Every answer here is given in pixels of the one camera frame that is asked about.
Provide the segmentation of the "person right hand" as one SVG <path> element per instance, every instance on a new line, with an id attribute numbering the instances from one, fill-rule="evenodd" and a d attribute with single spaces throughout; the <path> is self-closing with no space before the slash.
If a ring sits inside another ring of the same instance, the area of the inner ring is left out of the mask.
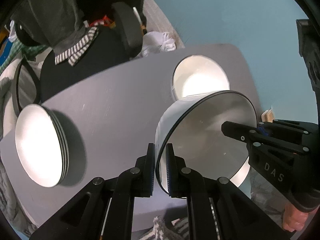
<path id="1" fill-rule="evenodd" d="M 284 209 L 282 227 L 289 232 L 301 231 L 308 217 L 309 213 L 299 211 L 294 205 L 287 203 Z"/>

